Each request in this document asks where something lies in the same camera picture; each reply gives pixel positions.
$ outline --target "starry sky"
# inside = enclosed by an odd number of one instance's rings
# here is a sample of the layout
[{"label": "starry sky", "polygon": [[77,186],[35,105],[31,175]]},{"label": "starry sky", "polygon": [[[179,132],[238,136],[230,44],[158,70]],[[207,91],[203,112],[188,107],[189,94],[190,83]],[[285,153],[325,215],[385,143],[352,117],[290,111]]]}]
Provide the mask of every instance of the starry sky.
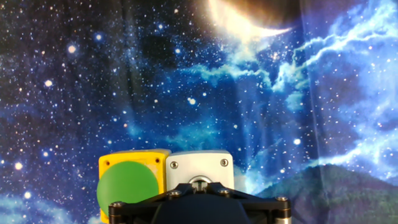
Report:
[{"label": "starry sky", "polygon": [[323,164],[398,185],[397,3],[300,5],[0,0],[0,219],[99,223],[128,149],[226,149],[250,194]]}]

